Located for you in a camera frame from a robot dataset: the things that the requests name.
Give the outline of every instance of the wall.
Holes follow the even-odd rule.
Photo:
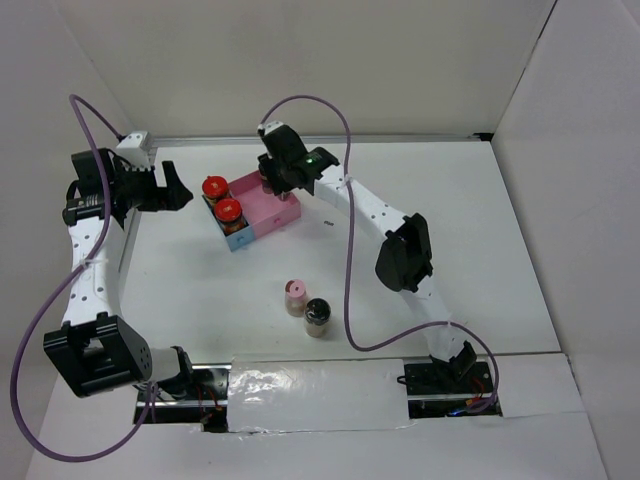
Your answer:
[[[27,323],[71,265],[61,211],[74,176],[69,155],[87,143],[67,96],[85,96],[120,128],[128,121],[46,0],[0,3],[0,62],[0,464],[2,478],[13,479],[24,477],[31,449],[11,417],[11,362]],[[91,126],[111,145],[110,134]],[[43,320],[21,374],[25,415],[36,432],[55,379],[42,335],[59,326],[64,308],[58,302]]]
[[[612,480],[640,429],[639,19],[559,0],[493,142]]]
[[[553,0],[56,0],[130,118],[158,135],[252,135],[312,93],[357,133],[494,131]],[[282,112],[339,132],[331,112]]]

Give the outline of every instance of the jar with red lid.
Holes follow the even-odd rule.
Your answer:
[[[229,184],[223,177],[213,176],[207,177],[202,182],[202,193],[209,202],[209,205],[215,207],[223,198],[229,198]]]
[[[225,235],[231,235],[247,226],[242,216],[242,206],[235,198],[219,200],[213,207],[213,213],[222,225]]]

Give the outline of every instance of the white table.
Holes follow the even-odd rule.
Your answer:
[[[328,147],[342,158],[344,145]],[[183,346],[197,363],[360,358],[341,327],[347,219],[304,191],[302,218],[230,252],[199,197],[207,175],[257,167],[260,145],[160,148],[196,198],[180,212],[142,215],[122,307],[152,347]],[[392,206],[429,223],[440,291],[454,317],[497,353],[554,352],[558,341],[488,143],[356,144],[351,172]],[[359,232],[351,316],[361,344],[415,325],[374,273],[379,245]],[[315,340],[284,310],[284,286],[306,282],[332,305],[334,328]],[[426,354],[413,335],[367,354]]]
[[[342,146],[330,150],[341,156]],[[254,169],[261,151],[183,146],[160,149],[158,160],[175,160],[197,194],[207,174],[233,179]],[[352,169],[390,204],[427,218],[440,289],[459,321],[496,352],[539,352],[499,357],[504,418],[279,435],[145,426],[121,451],[96,462],[67,465],[35,454],[27,478],[605,479],[566,359],[542,353],[559,351],[558,342],[489,144],[358,144]],[[346,219],[299,197],[301,220],[234,253],[200,199],[179,213],[143,215],[123,298],[127,322],[152,346],[182,345],[194,362],[360,358],[339,323]],[[357,245],[353,323],[358,340],[370,343],[414,320],[375,277],[375,246],[363,235]],[[329,338],[307,337],[300,321],[285,314],[284,284],[295,277],[334,307]],[[424,339],[415,335],[369,358],[376,355],[423,356]],[[397,391],[381,399],[353,385],[336,394],[359,405],[364,421],[384,415],[384,401],[398,401]],[[40,438],[69,454],[101,450],[130,428],[134,398],[133,389],[119,389],[80,400],[59,378]],[[317,415],[299,408],[292,418]]]

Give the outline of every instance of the cable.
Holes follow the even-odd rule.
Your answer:
[[[350,156],[351,156],[351,129],[349,128],[349,123],[347,122],[347,119],[345,118],[345,116],[342,114],[342,112],[340,110],[338,110],[338,108],[333,105],[332,103],[328,102],[327,100],[324,100],[323,98],[320,97],[316,97],[315,95],[292,95],[290,97],[284,98],[282,100],[280,100],[278,103],[276,103],[273,107],[271,107],[269,109],[269,111],[266,113],[266,115],[262,118],[262,121],[260,122],[261,124],[264,124],[268,118],[271,116],[271,114],[273,112],[275,112],[278,108],[280,108],[282,105],[284,105],[285,103],[288,103],[292,100],[312,100],[314,102],[318,102],[321,103],[323,105],[326,105],[327,107],[329,107],[331,110],[333,110],[333,112],[338,116],[338,118],[340,118],[340,120],[342,121],[342,125],[344,127],[344,131],[346,134],[346,142],[347,142],[347,148],[344,154],[344,178],[345,180],[347,180],[349,178],[349,160],[350,160]],[[470,406],[466,411],[469,413],[480,413],[483,410],[487,409],[489,406],[491,406],[497,399],[498,396],[498,383],[500,380],[500,375],[498,373],[498,364],[496,362],[495,356],[493,355],[493,353],[491,352],[491,350],[489,349],[489,347],[487,346],[486,343],[484,343],[480,337],[478,337],[475,333],[473,333],[471,330],[469,330],[467,327],[465,327],[464,325],[461,325],[459,323],[456,322],[427,322],[427,323],[423,323],[420,325],[417,325],[413,328],[410,328],[408,330],[405,330],[404,332],[401,332],[391,338],[389,338],[388,340],[385,340],[383,342],[377,343],[375,345],[371,345],[371,346],[367,346],[367,347],[363,347],[360,346],[356,343],[355,339],[353,338],[353,335],[351,333],[351,324],[350,324],[350,320],[349,320],[349,302],[350,302],[350,298],[351,298],[351,271],[352,271],[352,267],[353,267],[353,249],[354,249],[354,240],[355,240],[355,231],[356,231],[356,216],[355,216],[355,199],[354,199],[354,195],[353,195],[353,188],[351,187],[351,182],[350,181],[346,181],[346,185],[347,185],[347,192],[349,193],[349,240],[348,240],[348,245],[347,245],[347,267],[346,267],[346,273],[345,273],[345,280],[344,280],[344,328],[345,328],[345,332],[347,334],[347,340],[349,341],[349,344],[357,351],[359,352],[372,352],[374,350],[378,350],[380,348],[386,347],[387,345],[392,344],[393,342],[400,340],[401,338],[406,337],[407,335],[411,335],[412,333],[415,333],[419,330],[422,330],[424,328],[431,328],[431,327],[439,327],[439,326],[447,326],[450,325],[454,328],[457,328],[459,330],[462,330],[463,332],[467,333],[469,336],[471,336],[475,341],[477,341],[482,348],[487,352],[487,356],[489,357],[489,359],[491,360],[491,363],[493,364],[493,369],[494,369],[494,389],[493,392],[491,393],[491,395],[489,397],[487,397],[486,400],[481,400],[479,402],[476,402],[475,404],[473,404],[472,406]]]
[[[24,357],[24,353],[27,348],[27,344],[29,343],[29,339],[31,338],[31,335],[33,335],[33,332],[36,329],[38,323],[40,322],[40,320],[42,320],[42,317],[47,312],[49,307],[51,307],[51,305],[56,300],[56,298],[58,298],[58,296],[75,280],[75,278],[84,271],[84,269],[88,265],[87,261],[95,258],[96,254],[102,247],[102,243],[104,242],[105,237],[107,236],[107,231],[109,230],[109,221],[111,219],[111,195],[109,191],[109,182],[107,179],[107,174],[104,170],[104,165],[102,164],[100,154],[98,153],[98,147],[96,146],[96,142],[93,139],[91,132],[89,131],[87,122],[82,116],[82,112],[80,112],[80,107],[78,106],[78,103],[81,103],[82,105],[87,107],[94,115],[96,115],[107,126],[107,128],[109,128],[109,130],[111,130],[113,134],[116,135],[116,137],[120,138],[122,137],[122,135],[120,135],[117,132],[117,130],[91,104],[89,104],[83,98],[77,95],[69,95],[69,102],[71,103],[71,108],[73,109],[73,112],[75,113],[76,118],[78,119],[80,128],[82,129],[87,139],[87,142],[91,147],[91,152],[93,153],[93,157],[96,160],[96,165],[98,166],[98,171],[100,172],[100,181],[102,183],[102,193],[104,197],[104,223],[102,224],[102,230],[100,232],[100,236],[98,237],[98,240],[96,240],[95,245],[89,251],[84,261],[80,262],[80,264],[77,265],[71,271],[71,273],[69,273],[69,275],[67,275],[64,278],[64,280],[60,283],[60,285],[58,285],[58,287],[53,291],[53,293],[49,295],[49,297],[45,300],[45,302],[42,304],[40,309],[37,311],[36,315],[33,317],[33,320],[31,320],[31,323],[29,323],[29,325],[27,326],[27,330],[25,331],[22,339],[20,340],[20,343],[18,345],[18,350],[16,352],[16,356],[13,360],[13,366],[11,368],[11,382],[9,385],[9,397],[11,399],[11,410],[13,412],[13,418],[15,419],[16,424],[20,429],[20,432],[22,433],[22,435],[24,435],[27,441],[33,446],[33,448],[35,448],[38,452],[42,453],[43,455],[49,458],[52,458],[53,460],[58,460],[60,462],[69,462],[69,463],[81,463],[81,462],[90,462],[92,460],[97,460],[98,458],[105,457],[110,453],[115,452],[120,447],[122,447],[125,443],[127,443],[131,439],[131,437],[133,437],[133,435],[135,435],[135,433],[138,431],[140,426],[144,423],[145,418],[149,413],[149,408],[151,407],[151,404],[155,402],[155,400],[151,401],[151,398],[155,399],[157,386],[155,384],[147,385],[147,398],[145,401],[144,409],[142,410],[142,414],[140,415],[140,418],[138,419],[134,427],[131,429],[131,431],[122,440],[120,440],[118,443],[116,443],[112,447],[109,447],[106,450],[103,450],[101,452],[94,453],[91,455],[82,455],[82,456],[63,455],[61,453],[54,452],[49,448],[47,448],[46,446],[44,446],[35,437],[35,435],[31,433],[31,430],[29,430],[29,427],[27,426],[22,416],[20,405],[18,404],[18,376],[20,373],[20,364],[22,363],[22,358]]]

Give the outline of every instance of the pink and blue box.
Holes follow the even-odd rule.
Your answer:
[[[232,252],[300,218],[300,202],[295,195],[291,193],[287,199],[280,200],[273,194],[264,193],[260,173],[257,170],[229,182],[229,192],[240,202],[242,214],[247,222],[247,226],[242,230],[225,236]],[[204,196],[203,199],[220,230],[223,231],[220,222],[213,214],[213,207]]]

